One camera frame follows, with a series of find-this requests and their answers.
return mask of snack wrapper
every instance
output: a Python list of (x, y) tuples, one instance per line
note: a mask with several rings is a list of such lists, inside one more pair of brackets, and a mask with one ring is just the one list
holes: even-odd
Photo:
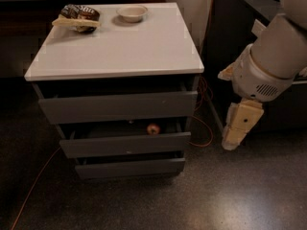
[(54, 26), (68, 27), (71, 30), (93, 32), (100, 26), (100, 14), (84, 5), (66, 5), (59, 13), (59, 18), (54, 20)]

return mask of white bowl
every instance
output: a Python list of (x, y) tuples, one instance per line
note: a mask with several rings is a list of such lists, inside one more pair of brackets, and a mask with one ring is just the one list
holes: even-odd
[(126, 5), (125, 7), (118, 9), (117, 13), (127, 22), (135, 23), (141, 21), (147, 11), (147, 8), (141, 5)]

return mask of small round object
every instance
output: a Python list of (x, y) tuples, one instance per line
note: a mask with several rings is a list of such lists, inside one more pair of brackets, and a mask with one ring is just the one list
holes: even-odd
[(151, 123), (147, 126), (147, 132), (150, 135), (156, 135), (159, 134), (161, 131), (161, 128), (159, 125), (155, 124), (155, 123)]
[(142, 5), (126, 5), (117, 10), (117, 13), (129, 23), (141, 21), (147, 12), (147, 8)]

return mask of gray carpet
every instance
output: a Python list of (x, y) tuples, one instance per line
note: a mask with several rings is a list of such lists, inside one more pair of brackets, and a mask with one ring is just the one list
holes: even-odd
[[(22, 80), (0, 80), (0, 229), (7, 230), (59, 136)], [(212, 144), (185, 153), (184, 172), (100, 182), (80, 181), (59, 151), (15, 229), (306, 229), (307, 131), (250, 134), (233, 152), (207, 104), (196, 113)], [(192, 124), (194, 142), (208, 132)]]

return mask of open drawer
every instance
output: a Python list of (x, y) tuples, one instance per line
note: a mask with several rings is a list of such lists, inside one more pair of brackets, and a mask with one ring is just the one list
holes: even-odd
[(142, 160), (116, 162), (84, 159), (83, 164), (76, 166), (75, 169), (81, 179), (180, 173), (183, 171), (185, 159), (177, 157), (175, 152), (164, 153), (164, 159), (155, 159), (159, 156), (147, 156), (147, 159), (141, 156)]
[(179, 78), (41, 82), (38, 101), (51, 124), (193, 115), (197, 91)]
[[(149, 135), (147, 125), (156, 123), (160, 134)], [(182, 132), (177, 119), (135, 120), (65, 125), (69, 140), (59, 143), (68, 158), (132, 155), (185, 150), (191, 133)]]

